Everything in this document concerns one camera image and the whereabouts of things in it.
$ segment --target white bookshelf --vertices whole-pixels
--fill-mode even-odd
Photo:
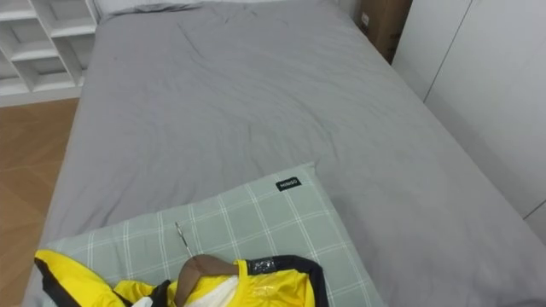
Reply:
[[[95,29],[89,0],[0,0],[0,107],[79,96]]]

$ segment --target pillow label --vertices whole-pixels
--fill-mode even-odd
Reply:
[[[301,182],[297,177],[292,177],[287,180],[283,180],[280,182],[275,183],[276,188],[279,189],[279,192],[282,192],[284,190],[287,190],[289,188],[295,188],[301,185]]]

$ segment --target cardboard box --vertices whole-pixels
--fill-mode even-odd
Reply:
[[[412,0],[362,0],[362,31],[369,41],[392,62]]]

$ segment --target bed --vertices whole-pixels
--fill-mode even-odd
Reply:
[[[546,302],[546,247],[329,0],[102,22],[41,244],[309,161],[387,304]]]

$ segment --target pillow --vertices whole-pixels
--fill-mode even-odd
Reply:
[[[124,11],[130,13],[132,9],[140,12],[160,12],[175,8],[177,4],[195,4],[202,2],[230,2],[230,3],[262,3],[283,0],[94,0],[96,11],[99,17],[105,18],[113,13]]]
[[[331,306],[383,306],[313,165],[263,177],[198,203],[145,214],[49,243],[111,286],[174,280],[193,254],[231,262],[293,254],[319,263]],[[46,301],[52,302],[43,293]]]

